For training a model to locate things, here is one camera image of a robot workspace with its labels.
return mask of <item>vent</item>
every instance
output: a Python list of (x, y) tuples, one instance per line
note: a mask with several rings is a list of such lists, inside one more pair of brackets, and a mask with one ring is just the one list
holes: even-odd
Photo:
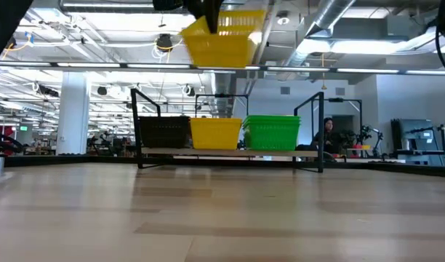
[(290, 87), (281, 87), (281, 95), (290, 95)]
[(345, 95), (345, 87), (336, 87), (336, 95)]

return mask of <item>black basket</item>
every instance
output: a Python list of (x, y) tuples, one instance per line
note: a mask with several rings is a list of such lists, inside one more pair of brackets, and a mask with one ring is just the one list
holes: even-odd
[(188, 116), (140, 116), (140, 136), (148, 148), (185, 148), (191, 137)]

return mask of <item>yellow object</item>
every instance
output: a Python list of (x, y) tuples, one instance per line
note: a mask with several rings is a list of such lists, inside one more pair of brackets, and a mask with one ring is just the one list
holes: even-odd
[(195, 149), (237, 149), (242, 119), (191, 119)]
[(220, 12), (217, 33), (209, 33), (203, 16), (181, 35), (194, 65), (244, 68), (261, 43), (264, 19), (263, 10)]

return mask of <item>dark hair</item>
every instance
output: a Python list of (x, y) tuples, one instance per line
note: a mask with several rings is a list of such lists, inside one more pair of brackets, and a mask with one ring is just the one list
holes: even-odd
[(326, 125), (326, 123), (327, 123), (328, 121), (333, 122), (331, 117), (327, 117), (327, 118), (324, 119), (324, 125)]

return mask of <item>plastic basket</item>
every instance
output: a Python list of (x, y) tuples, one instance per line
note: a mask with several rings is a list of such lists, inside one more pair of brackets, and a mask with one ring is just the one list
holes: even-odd
[(237, 149), (242, 119), (191, 119), (195, 149)]
[(182, 30), (193, 64), (243, 68), (252, 63), (265, 11), (227, 11), (218, 16), (217, 33), (211, 34), (203, 16)]
[(140, 116), (140, 136), (149, 148), (185, 148), (190, 140), (188, 116)]
[(299, 116), (248, 116), (244, 138), (248, 149), (293, 151), (297, 146)]

